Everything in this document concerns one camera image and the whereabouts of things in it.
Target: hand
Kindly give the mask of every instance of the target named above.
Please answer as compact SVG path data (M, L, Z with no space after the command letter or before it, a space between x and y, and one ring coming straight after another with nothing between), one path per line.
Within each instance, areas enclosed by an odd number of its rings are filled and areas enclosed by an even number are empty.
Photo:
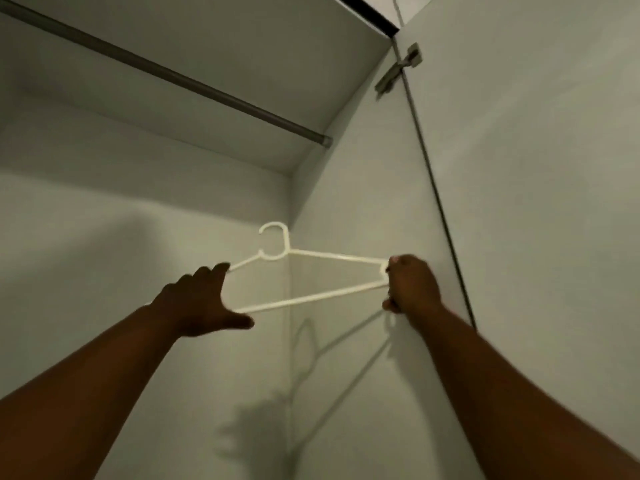
M405 254L389 259L389 298L382 307L393 313L405 313L410 320L421 312L443 307L436 277L425 261Z
M253 327L251 317L228 310L220 293L229 263L213 269L201 267L193 276L185 274L177 283L165 286L149 305L159 315L175 321L181 336L197 337L228 328L247 330Z

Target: closet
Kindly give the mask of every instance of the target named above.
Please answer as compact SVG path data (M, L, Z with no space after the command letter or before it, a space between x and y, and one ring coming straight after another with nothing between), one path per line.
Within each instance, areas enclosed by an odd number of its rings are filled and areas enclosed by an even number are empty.
M448 306L640 455L640 1L432 0L397 33L341 1L0 0L0 395L181 274L277 254L258 229L280 221L297 248L427 258ZM243 267L223 297L379 279L325 261ZM180 341L98 478L483 478L385 295Z

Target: metal cabinet hinge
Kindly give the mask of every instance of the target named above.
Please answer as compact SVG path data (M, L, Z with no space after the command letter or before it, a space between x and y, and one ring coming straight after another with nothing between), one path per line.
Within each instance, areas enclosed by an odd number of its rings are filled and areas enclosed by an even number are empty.
M380 79L379 83L376 84L378 96L386 94L394 88L396 80L398 80L402 74L402 69L405 67L416 67L421 62L422 53L420 52L420 47L418 47L417 43L414 43L406 51L406 57L402 61L393 64L391 69L389 69L382 79Z

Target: white plastic hanger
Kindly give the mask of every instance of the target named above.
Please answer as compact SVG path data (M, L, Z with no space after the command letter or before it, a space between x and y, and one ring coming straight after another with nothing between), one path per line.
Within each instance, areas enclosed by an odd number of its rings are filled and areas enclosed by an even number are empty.
M258 250L258 254L231 266L229 268L229 272L235 271L236 269L241 268L242 266L246 266L249 263L252 263L254 261L258 261L261 259L265 261L278 261L280 259L285 258L288 255L293 254L297 256L311 256L314 258L327 258L327 259L336 259L341 261L379 264L380 275L382 276L382 279L380 281L365 283L363 285L351 286L348 288L340 288L334 291L325 291L324 293L317 293L309 296L302 296L300 298L284 299L281 301L276 301L274 303L265 303L263 305L245 306L244 308L235 310L237 313L256 313L256 312L263 312L266 310L276 310L277 308L284 308L285 306L300 305L302 303L309 303L310 301L318 301L321 299L334 298L336 296L345 296L352 293L360 293L362 291L373 290L376 288L384 288L389 286L389 281L388 281L387 272L386 272L388 260L386 259L364 258L359 256L347 256L344 254L319 253L316 251L304 251L301 249L291 249L291 242L289 240L289 228L282 222L268 222L264 226L260 227L260 230L258 231L258 233L262 234L265 230L267 230L270 227L279 227L282 229L282 238L284 240L284 250L280 254L277 254L276 256L270 256L260 249Z

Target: person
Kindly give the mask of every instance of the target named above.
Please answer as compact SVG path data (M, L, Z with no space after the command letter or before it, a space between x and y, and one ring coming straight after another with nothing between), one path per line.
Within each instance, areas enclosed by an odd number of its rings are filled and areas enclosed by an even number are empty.
M93 478L148 380L181 337L249 329L220 293L228 264L201 267L0 401L0 477ZM383 307L429 348L488 480L640 479L640 464L564 409L444 306L429 266L389 261Z

